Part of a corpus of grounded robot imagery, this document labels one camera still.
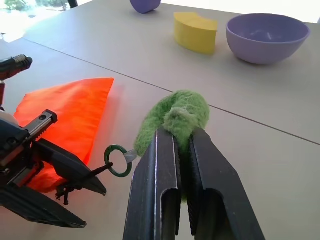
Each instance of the purple bowl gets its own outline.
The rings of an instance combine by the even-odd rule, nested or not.
[[[226,25],[231,51],[252,64],[274,64],[289,58],[309,35],[303,22],[267,13],[236,16]]]

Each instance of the orange fabric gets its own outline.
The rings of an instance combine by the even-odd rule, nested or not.
[[[58,122],[41,135],[75,154],[86,165],[102,118],[113,78],[92,78],[28,93],[14,117],[26,126],[46,109],[55,112]],[[45,163],[44,169],[29,183],[32,189],[48,193],[64,181]]]

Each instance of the green fuzzy toy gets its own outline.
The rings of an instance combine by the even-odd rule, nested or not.
[[[134,149],[142,157],[156,130],[163,126],[175,136],[181,156],[189,154],[189,138],[195,128],[204,129],[210,109],[206,100],[189,90],[176,91],[155,105],[144,119],[134,143]]]

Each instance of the purple object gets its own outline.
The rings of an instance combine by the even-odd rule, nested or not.
[[[310,29],[303,22],[275,14],[240,15],[226,25],[233,54],[253,64],[274,64],[289,58],[309,35]]]
[[[146,14],[159,7],[161,0],[130,0],[133,8],[140,14]]]

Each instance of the yellow sponge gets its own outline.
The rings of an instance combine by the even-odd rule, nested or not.
[[[174,39],[178,44],[202,54],[215,51],[218,22],[195,12],[174,13]]]

